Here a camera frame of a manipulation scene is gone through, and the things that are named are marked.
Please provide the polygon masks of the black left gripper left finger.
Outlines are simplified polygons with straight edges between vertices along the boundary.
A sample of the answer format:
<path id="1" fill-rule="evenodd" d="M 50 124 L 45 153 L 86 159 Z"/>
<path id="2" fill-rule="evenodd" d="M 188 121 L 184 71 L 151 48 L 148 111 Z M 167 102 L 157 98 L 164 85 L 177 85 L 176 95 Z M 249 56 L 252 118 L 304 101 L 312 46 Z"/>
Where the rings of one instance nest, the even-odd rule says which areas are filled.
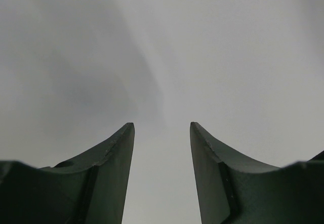
<path id="1" fill-rule="evenodd" d="M 1 161 L 1 223 L 121 223 L 135 127 L 54 167 Z"/>

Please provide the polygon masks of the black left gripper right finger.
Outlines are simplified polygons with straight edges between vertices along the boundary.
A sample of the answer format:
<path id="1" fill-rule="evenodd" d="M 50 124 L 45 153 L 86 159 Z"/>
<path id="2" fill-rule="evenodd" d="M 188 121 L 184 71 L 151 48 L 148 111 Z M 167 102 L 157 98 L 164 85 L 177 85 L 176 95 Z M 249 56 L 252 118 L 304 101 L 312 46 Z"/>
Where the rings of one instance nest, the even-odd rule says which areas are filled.
<path id="1" fill-rule="evenodd" d="M 323 153 L 275 167 L 190 124 L 202 223 L 323 223 Z"/>

